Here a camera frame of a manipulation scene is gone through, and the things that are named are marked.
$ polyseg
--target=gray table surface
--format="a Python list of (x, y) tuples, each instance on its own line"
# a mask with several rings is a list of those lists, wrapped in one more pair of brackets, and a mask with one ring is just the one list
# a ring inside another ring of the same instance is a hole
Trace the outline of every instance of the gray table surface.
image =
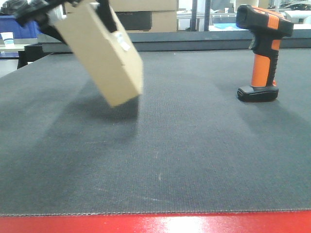
[(311, 209), (311, 49), (280, 51), (267, 103), (236, 97), (250, 50), (141, 56), (117, 109), (73, 54), (0, 79), (0, 215)]

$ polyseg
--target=scanner trigger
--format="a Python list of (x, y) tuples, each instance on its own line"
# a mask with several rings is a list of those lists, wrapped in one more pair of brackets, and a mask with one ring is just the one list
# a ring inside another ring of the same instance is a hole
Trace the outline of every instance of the scanner trigger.
[(257, 36), (254, 35), (253, 40), (252, 40), (251, 44), (249, 45), (249, 49), (252, 51), (255, 51), (258, 44), (259, 44), (259, 42), (258, 42)]

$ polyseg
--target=white cup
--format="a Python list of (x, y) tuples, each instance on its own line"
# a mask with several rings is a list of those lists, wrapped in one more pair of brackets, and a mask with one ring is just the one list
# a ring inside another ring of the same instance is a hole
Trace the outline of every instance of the white cup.
[(14, 39), (13, 39), (13, 33), (1, 33), (1, 37), (3, 39), (4, 45), (6, 47), (14, 47)]

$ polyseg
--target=gray floor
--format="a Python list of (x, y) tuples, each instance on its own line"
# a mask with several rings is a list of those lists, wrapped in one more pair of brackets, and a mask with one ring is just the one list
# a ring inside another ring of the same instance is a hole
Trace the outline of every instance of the gray floor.
[(0, 60), (0, 78), (17, 69), (18, 60)]

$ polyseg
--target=cardboard box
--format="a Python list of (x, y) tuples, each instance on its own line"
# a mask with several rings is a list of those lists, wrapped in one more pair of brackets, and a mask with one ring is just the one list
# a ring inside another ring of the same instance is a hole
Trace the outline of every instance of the cardboard box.
[(76, 57), (111, 106), (142, 93), (142, 60), (113, 12), (118, 33), (110, 33), (96, 14), (96, 3), (82, 4), (55, 23)]
[(110, 0), (114, 11), (177, 11), (177, 0)]
[[(153, 12), (116, 12), (120, 14), (120, 21), (129, 33), (168, 33), (177, 31), (176, 11), (153, 11)], [(139, 13), (144, 14), (145, 19), (141, 23)]]

